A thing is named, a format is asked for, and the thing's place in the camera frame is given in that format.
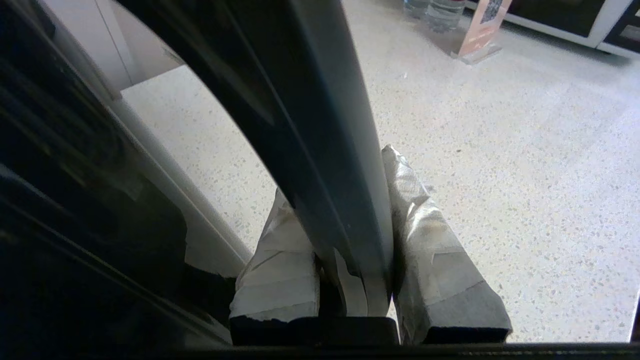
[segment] white floor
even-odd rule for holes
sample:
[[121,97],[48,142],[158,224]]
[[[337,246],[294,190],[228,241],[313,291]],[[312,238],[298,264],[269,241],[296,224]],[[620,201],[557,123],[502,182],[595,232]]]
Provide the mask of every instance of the white floor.
[[[432,184],[509,341],[627,341],[640,284],[640,63],[507,26],[453,60],[398,0],[346,15],[381,145]],[[275,184],[186,67],[124,97],[251,249]],[[188,254],[208,256],[208,254]]]

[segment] dark metal frame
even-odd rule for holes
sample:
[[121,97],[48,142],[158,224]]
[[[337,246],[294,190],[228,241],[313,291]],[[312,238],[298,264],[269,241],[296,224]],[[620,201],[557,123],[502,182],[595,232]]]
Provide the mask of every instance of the dark metal frame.
[[386,315],[388,191],[340,3],[120,2],[220,100],[295,208],[334,282],[337,249],[349,273],[362,279],[366,314]]

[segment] white wall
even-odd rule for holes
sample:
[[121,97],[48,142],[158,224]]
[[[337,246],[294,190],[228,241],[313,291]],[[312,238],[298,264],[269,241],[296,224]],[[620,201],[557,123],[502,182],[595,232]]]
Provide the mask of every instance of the white wall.
[[116,93],[182,65],[171,49],[113,0],[40,0]]
[[138,64],[140,74],[132,79],[139,83],[172,70],[182,62],[176,60],[171,48],[156,36],[146,25],[131,15],[125,8],[109,0],[131,56]]

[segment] water bottle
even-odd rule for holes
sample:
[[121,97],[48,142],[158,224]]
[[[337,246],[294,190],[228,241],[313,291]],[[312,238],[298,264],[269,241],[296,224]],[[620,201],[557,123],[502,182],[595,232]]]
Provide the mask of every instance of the water bottle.
[[434,33],[446,33],[458,27],[464,9],[465,0],[431,0],[422,19]]
[[431,0],[404,0],[404,14],[421,19]]

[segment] sign stand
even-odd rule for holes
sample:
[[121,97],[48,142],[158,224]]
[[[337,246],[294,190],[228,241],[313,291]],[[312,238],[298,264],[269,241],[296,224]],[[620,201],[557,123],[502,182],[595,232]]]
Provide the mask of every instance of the sign stand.
[[473,65],[502,49],[492,42],[498,32],[511,0],[480,0],[459,50],[450,55]]

